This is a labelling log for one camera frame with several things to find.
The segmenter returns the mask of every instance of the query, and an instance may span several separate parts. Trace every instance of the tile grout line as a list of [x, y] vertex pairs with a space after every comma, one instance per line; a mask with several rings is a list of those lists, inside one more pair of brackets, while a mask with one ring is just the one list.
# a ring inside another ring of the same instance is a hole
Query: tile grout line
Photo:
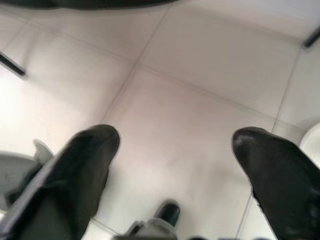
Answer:
[[98, 221], [95, 217], [93, 217], [91, 219], [91, 221], [92, 221], [93, 224], [97, 225], [99, 228], [103, 229], [104, 231], [109, 232], [110, 234], [113, 234], [113, 235], [119, 235], [118, 232], [116, 232], [113, 229], [111, 229], [110, 227], [104, 225], [103, 223]]
[[290, 86], [291, 86], [291, 83], [292, 83], [292, 78], [294, 76], [294, 73], [296, 72], [298, 61], [300, 59], [300, 56], [301, 56], [301, 53], [302, 53], [303, 50], [304, 50], [303, 47], [300, 47], [298, 52], [297, 52], [297, 54], [296, 54], [296, 56], [295, 56], [295, 60], [294, 60], [293, 66], [292, 66], [292, 70], [291, 70], [288, 82], [287, 82], [287, 84], [285, 86], [285, 90], [284, 90], [284, 93], [283, 93], [283, 96], [282, 96], [282, 99], [281, 99], [281, 102], [280, 102], [280, 106], [279, 106], [278, 112], [277, 112], [277, 114], [275, 116], [275, 119], [274, 119], [274, 123], [273, 123], [273, 126], [272, 126], [271, 133], [275, 132], [277, 122], [279, 122], [279, 117], [280, 117], [280, 114], [281, 114], [281, 112], [282, 112], [282, 110], [284, 108], [285, 101], [286, 101], [286, 98], [287, 98], [287, 95], [288, 95], [288, 92], [289, 92], [289, 89], [290, 89]]
[[244, 228], [244, 225], [245, 225], [246, 219], [247, 219], [247, 217], [248, 217], [248, 213], [249, 213], [249, 207], [251, 206], [252, 201], [253, 201], [253, 199], [252, 199], [252, 194], [250, 193], [250, 194], [249, 194], [249, 198], [248, 198], [248, 200], [247, 200], [247, 202], [246, 202], [244, 211], [243, 211], [243, 215], [242, 215], [241, 221], [240, 221], [240, 223], [239, 223], [238, 230], [236, 231], [236, 235], [235, 235], [235, 239], [236, 239], [236, 240], [239, 239], [240, 233], [241, 233], [241, 231], [242, 231], [243, 228]]
[[199, 87], [199, 86], [197, 86], [197, 85], [194, 85], [194, 84], [192, 84], [192, 83], [183, 81], [183, 80], [181, 80], [181, 79], [178, 78], [178, 77], [175, 77], [175, 76], [170, 75], [169, 73], [161, 72], [161, 71], [159, 71], [159, 70], [157, 70], [157, 69], [155, 69], [155, 68], [152, 68], [152, 67], [149, 67], [149, 66], [146, 66], [146, 65], [143, 65], [143, 67], [146, 68], [146, 69], [148, 69], [148, 70], [150, 70], [150, 71], [152, 71], [152, 72], [154, 72], [155, 74], [157, 74], [157, 75], [159, 75], [159, 76], [161, 76], [161, 77], [165, 77], [168, 81], [175, 82], [175, 83], [178, 83], [178, 84], [180, 84], [180, 85], [184, 85], [185, 87], [188, 87], [188, 88], [190, 88], [190, 89], [193, 89], [194, 91], [200, 92], [200, 93], [202, 93], [202, 94], [208, 95], [208, 96], [210, 96], [210, 97], [219, 98], [219, 99], [221, 99], [221, 100], [223, 100], [223, 101], [228, 102], [228, 104], [233, 104], [233, 105], [236, 105], [236, 106], [238, 106], [238, 107], [245, 108], [245, 109], [250, 110], [250, 111], [252, 111], [252, 112], [255, 112], [255, 113], [257, 113], [257, 114], [263, 115], [263, 116], [265, 116], [265, 117], [267, 117], [267, 118], [269, 118], [269, 119], [275, 119], [274, 116], [270, 116], [270, 115], [268, 115], [268, 114], [266, 114], [266, 113], [263, 113], [263, 112], [260, 112], [260, 111], [258, 111], [258, 110], [256, 110], [256, 109], [254, 109], [254, 108], [251, 108], [251, 107], [248, 107], [248, 106], [246, 106], [246, 105], [244, 105], [244, 104], [241, 104], [240, 102], [234, 101], [234, 100], [232, 100], [232, 99], [230, 99], [230, 98], [227, 98], [227, 97], [225, 97], [225, 96], [219, 95], [219, 94], [217, 94], [217, 93], [208, 91], [208, 90], [206, 90], [206, 89], [204, 89], [204, 88], [202, 88], [202, 87]]
[[153, 38], [155, 37], [155, 35], [157, 34], [157, 32], [159, 31], [159, 29], [161, 28], [161, 26], [163, 25], [163, 22], [165, 21], [165, 18], [167, 17], [170, 9], [172, 8], [173, 3], [169, 4], [169, 7], [167, 8], [167, 10], [165, 11], [163, 17], [161, 18], [161, 20], [159, 21], [159, 23], [157, 24], [157, 26], [155, 27], [153, 33], [151, 34], [151, 36], [149, 37], [148, 41], [146, 42], [146, 44], [144, 45], [143, 49], [141, 50], [140, 54], [138, 55], [138, 57], [136, 58], [131, 71], [129, 72], [126, 80], [124, 81], [124, 83], [121, 85], [120, 89], [118, 90], [117, 94], [115, 95], [115, 97], [113, 98], [110, 106], [107, 108], [105, 114], [103, 115], [102, 119], [100, 120], [99, 123], [102, 123], [106, 118], [108, 118], [108, 116], [113, 112], [113, 110], [115, 109], [119, 99], [121, 98], [121, 96], [123, 95], [123, 93], [125, 92], [125, 90], [127, 89], [127, 86], [130, 84], [131, 80], [133, 79], [135, 73], [137, 72], [138, 68], [141, 66], [140, 64], [140, 60], [141, 58], [145, 55], [146, 51], [149, 48], [149, 45], [151, 44]]
[[[280, 105], [279, 105], [278, 112], [277, 112], [277, 114], [276, 114], [276, 117], [274, 118], [274, 123], [273, 123], [272, 130], [271, 130], [272, 133], [274, 133], [276, 124], [277, 124], [277, 122], [279, 121], [279, 116], [280, 116], [281, 110], [283, 109], [284, 102], [285, 102], [285, 100], [286, 100], [286, 96], [287, 96], [287, 94], [288, 94], [288, 91], [289, 91], [289, 89], [290, 89], [290, 85], [291, 85], [291, 82], [292, 82], [292, 78], [293, 78], [293, 75], [294, 75], [294, 73], [295, 73], [295, 71], [296, 71], [297, 64], [298, 64], [298, 61], [299, 61], [299, 59], [300, 59], [302, 50], [303, 50], [303, 48], [300, 47], [299, 50], [298, 50], [298, 52], [297, 52], [297, 54], [296, 54], [296, 56], [295, 56], [295, 60], [294, 60], [294, 62], [293, 62], [292, 70], [291, 70], [291, 72], [290, 72], [290, 75], [289, 75], [289, 78], [288, 78], [288, 82], [287, 82], [286, 87], [285, 87], [285, 90], [284, 90], [284, 92], [283, 92], [283, 96], [282, 96], [282, 99], [281, 99], [281, 102], [280, 102]], [[250, 194], [249, 199], [248, 199], [248, 202], [247, 202], [247, 204], [246, 204], [246, 206], [245, 206], [244, 213], [243, 213], [243, 215], [242, 215], [241, 222], [240, 222], [240, 224], [239, 224], [239, 228], [238, 228], [237, 233], [236, 233], [236, 237], [235, 237], [236, 240], [239, 239], [240, 233], [241, 233], [241, 231], [242, 231], [243, 228], [244, 228], [244, 224], [245, 224], [246, 218], [247, 218], [247, 216], [248, 216], [248, 214], [249, 214], [249, 206], [251, 206], [252, 201], [253, 201], [252, 195]]]
[[12, 36], [12, 38], [1, 48], [1, 52], [4, 52], [10, 44], [14, 41], [14, 39], [25, 29], [31, 19], [28, 19], [24, 22], [24, 24], [20, 27], [20, 29]]
[[107, 50], [107, 49], [104, 49], [103, 47], [99, 47], [97, 45], [94, 45], [90, 42], [87, 42], [85, 40], [82, 40], [80, 38], [77, 38], [75, 36], [72, 36], [68, 33], [65, 33], [65, 32], [62, 32], [58, 29], [55, 29], [54, 27], [49, 27], [49, 26], [46, 26], [38, 21], [35, 21], [35, 20], [32, 20], [30, 19], [29, 20], [29, 23], [30, 25], [32, 25], [32, 27], [35, 27], [37, 29], [40, 29], [40, 30], [43, 30], [44, 31], [48, 31], [54, 35], [57, 35], [58, 37], [62, 37], [62, 38], [66, 38], [68, 41], [71, 41], [71, 42], [75, 42], [76, 44], [78, 45], [82, 45], [81, 47], [85, 47], [87, 49], [89, 49], [90, 51], [96, 51], [104, 56], [107, 56], [107, 57], [113, 57], [113, 58], [118, 58], [118, 59], [121, 59], [121, 60], [124, 60], [124, 61], [127, 61], [127, 62], [132, 62], [133, 59], [129, 58], [129, 57], [125, 57], [125, 56], [122, 56], [116, 52], [112, 52], [110, 50]]
[[24, 7], [21, 7], [21, 6], [14, 6], [14, 5], [10, 5], [9, 3], [1, 3], [0, 10], [8, 12], [9, 14], [11, 14], [11, 15], [13, 15], [15, 17], [18, 17], [20, 19], [24, 19], [25, 21], [30, 20], [34, 15], [34, 13], [31, 13], [31, 15], [29, 17], [25, 17], [22, 14], [19, 14], [19, 13], [13, 11], [12, 9], [7, 9], [6, 6], [7, 7], [12, 7], [13, 6], [14, 8], [27, 9], [27, 10], [30, 10], [30, 8], [28, 8], [28, 7], [24, 8]]

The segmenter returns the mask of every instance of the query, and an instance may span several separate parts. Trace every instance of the black leather shoe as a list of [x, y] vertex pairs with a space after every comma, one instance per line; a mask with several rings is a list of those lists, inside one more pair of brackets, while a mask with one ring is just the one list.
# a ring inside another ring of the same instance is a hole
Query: black leather shoe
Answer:
[[235, 132], [233, 152], [281, 240], [320, 240], [320, 170], [292, 142], [262, 128]]
[[169, 223], [171, 226], [175, 227], [180, 215], [179, 204], [172, 199], [165, 200], [158, 210], [156, 211], [154, 217], [162, 219]]

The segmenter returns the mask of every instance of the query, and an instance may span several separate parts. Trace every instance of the black leg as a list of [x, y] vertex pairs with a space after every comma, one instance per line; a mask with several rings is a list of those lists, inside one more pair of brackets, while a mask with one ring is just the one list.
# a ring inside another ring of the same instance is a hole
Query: black leg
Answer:
[[26, 74], [26, 72], [22, 68], [20, 68], [17, 64], [15, 64], [13, 61], [11, 61], [1, 52], [0, 52], [0, 63], [2, 63], [3, 65], [5, 65], [6, 67], [8, 67], [9, 69], [11, 69], [12, 71], [14, 71], [20, 76], [24, 76]]
[[320, 38], [320, 27], [318, 27], [311, 36], [303, 43], [305, 48], [310, 48]]

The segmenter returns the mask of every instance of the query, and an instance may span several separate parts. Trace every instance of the white floor tile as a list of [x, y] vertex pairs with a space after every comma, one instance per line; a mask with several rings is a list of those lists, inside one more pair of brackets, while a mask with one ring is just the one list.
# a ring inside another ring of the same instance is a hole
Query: white floor tile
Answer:
[[195, 0], [195, 4], [235, 22], [265, 28], [303, 41], [319, 27], [318, 0]]
[[96, 221], [90, 221], [81, 240], [111, 240], [113, 234], [100, 226]]
[[144, 9], [38, 11], [33, 20], [90, 44], [136, 59], [170, 4]]
[[0, 149], [32, 154], [39, 138], [54, 152], [99, 123], [132, 64], [28, 25], [5, 53], [27, 69], [22, 81], [0, 68]]
[[279, 119], [308, 130], [320, 122], [320, 47], [301, 50]]
[[306, 131], [284, 122], [277, 121], [274, 126], [273, 134], [288, 139], [299, 146]]
[[181, 204], [179, 239], [234, 238], [250, 194], [233, 157], [241, 127], [273, 119], [140, 69], [104, 121], [121, 135], [96, 218], [124, 233], [166, 198]]
[[27, 8], [6, 3], [0, 3], [0, 9], [3, 9], [25, 19], [30, 19], [36, 11], [31, 7]]
[[250, 205], [244, 218], [244, 224], [241, 226], [237, 239], [254, 240], [263, 238], [268, 240], [276, 240], [265, 215], [262, 213], [258, 203], [251, 198]]
[[275, 117], [298, 44], [177, 3], [143, 63]]
[[25, 19], [0, 8], [0, 50], [13, 39], [25, 22]]

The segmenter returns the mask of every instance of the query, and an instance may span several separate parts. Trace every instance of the gray fabric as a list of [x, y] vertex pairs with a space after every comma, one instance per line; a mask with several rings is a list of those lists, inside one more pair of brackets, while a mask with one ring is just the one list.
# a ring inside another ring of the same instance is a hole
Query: gray fabric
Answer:
[[80, 240], [98, 210], [119, 144], [118, 132], [105, 124], [76, 134], [6, 213], [0, 240]]
[[10, 153], [0, 152], [0, 209], [8, 210], [4, 194], [15, 189], [24, 179], [26, 173], [35, 167], [37, 163], [32, 157]]
[[34, 160], [41, 164], [42, 166], [45, 165], [49, 160], [54, 157], [54, 154], [50, 151], [50, 149], [40, 140], [33, 140], [33, 144], [35, 146], [35, 154]]
[[160, 218], [150, 219], [136, 235], [140, 237], [177, 238], [174, 227]]

